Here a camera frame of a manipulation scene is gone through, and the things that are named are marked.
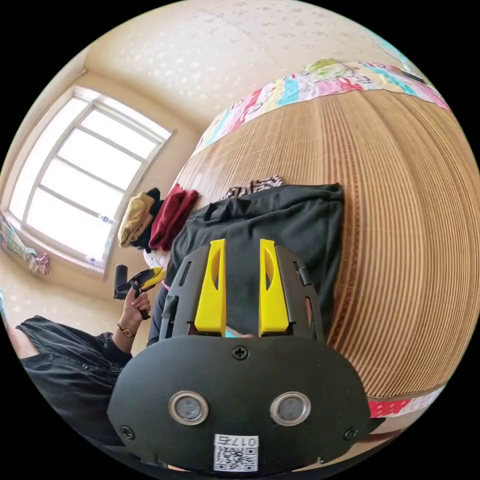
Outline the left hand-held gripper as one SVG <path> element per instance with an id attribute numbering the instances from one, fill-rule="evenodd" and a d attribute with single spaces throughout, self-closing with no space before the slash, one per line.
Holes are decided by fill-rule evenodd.
<path id="1" fill-rule="evenodd" d="M 165 280 L 167 272 L 162 267 L 153 267 L 145 277 L 146 280 L 142 284 L 137 278 L 131 280 L 131 288 L 125 299 L 125 319 L 126 320 L 147 320 L 150 318 L 151 303 L 146 292 L 143 290 L 151 290 L 157 284 Z"/>

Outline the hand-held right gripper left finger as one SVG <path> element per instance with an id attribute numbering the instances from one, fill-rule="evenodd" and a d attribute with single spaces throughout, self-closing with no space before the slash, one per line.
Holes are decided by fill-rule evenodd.
<path id="1" fill-rule="evenodd" d="M 224 336 L 227 328 L 226 240 L 210 242 L 194 326 L 200 334 Z"/>

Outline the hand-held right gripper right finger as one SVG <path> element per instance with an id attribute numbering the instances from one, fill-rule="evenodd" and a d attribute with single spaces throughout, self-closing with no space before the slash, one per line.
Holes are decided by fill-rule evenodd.
<path id="1" fill-rule="evenodd" d="M 274 241 L 260 240 L 259 267 L 258 334 L 284 334 L 290 322 Z"/>

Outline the person's left hand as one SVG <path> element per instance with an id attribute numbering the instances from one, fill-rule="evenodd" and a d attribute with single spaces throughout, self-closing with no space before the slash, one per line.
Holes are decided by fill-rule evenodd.
<path id="1" fill-rule="evenodd" d="M 151 303 L 146 292 L 136 296 L 137 291 L 132 287 L 123 303 L 123 311 L 119 324 L 124 329 L 135 330 L 144 320 L 144 313 L 150 315 Z"/>

